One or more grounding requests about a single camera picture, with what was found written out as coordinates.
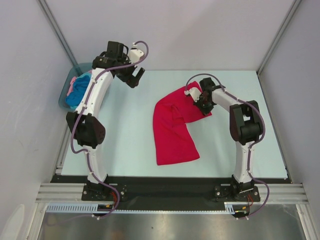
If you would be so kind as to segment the red t shirt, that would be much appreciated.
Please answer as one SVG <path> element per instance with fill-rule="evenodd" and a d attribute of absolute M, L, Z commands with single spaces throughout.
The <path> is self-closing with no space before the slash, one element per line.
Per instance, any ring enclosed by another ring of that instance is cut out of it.
<path fill-rule="evenodd" d="M 187 124 L 211 116 L 204 115 L 181 87 L 160 99 L 153 112 L 156 163 L 159 166 L 195 161 L 200 158 Z"/>

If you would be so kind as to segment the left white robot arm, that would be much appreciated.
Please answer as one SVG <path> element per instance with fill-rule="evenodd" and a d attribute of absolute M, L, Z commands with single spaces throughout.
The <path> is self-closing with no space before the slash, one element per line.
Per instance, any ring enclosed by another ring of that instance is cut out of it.
<path fill-rule="evenodd" d="M 138 86 L 145 69 L 137 68 L 149 54 L 144 41 L 136 41 L 131 47 L 123 43 L 109 41 L 106 51 L 92 61 L 91 78 L 85 93 L 73 112 L 66 115 L 71 132 L 70 148 L 74 154 L 84 153 L 90 183 L 96 184 L 93 194 L 100 200 L 110 196 L 111 188 L 104 184 L 108 174 L 101 156 L 101 145 L 106 137 L 106 129 L 98 116 L 102 101 L 114 78 L 120 79 L 130 88 Z"/>

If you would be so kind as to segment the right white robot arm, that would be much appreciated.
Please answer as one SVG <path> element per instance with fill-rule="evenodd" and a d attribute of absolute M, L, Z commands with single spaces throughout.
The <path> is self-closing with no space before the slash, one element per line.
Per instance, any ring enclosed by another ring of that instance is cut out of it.
<path fill-rule="evenodd" d="M 251 161 L 254 146 L 265 136 L 265 121 L 260 113 L 259 104 L 255 101 L 241 100 L 222 85 L 216 85 L 210 77 L 200 81 L 200 89 L 192 87 L 184 94 L 191 97 L 193 104 L 203 115 L 211 113 L 219 105 L 229 113 L 229 132 L 236 145 L 236 163 L 232 175 L 237 182 L 230 188 L 231 196 L 242 201 L 249 194 L 244 183 L 253 180 Z"/>

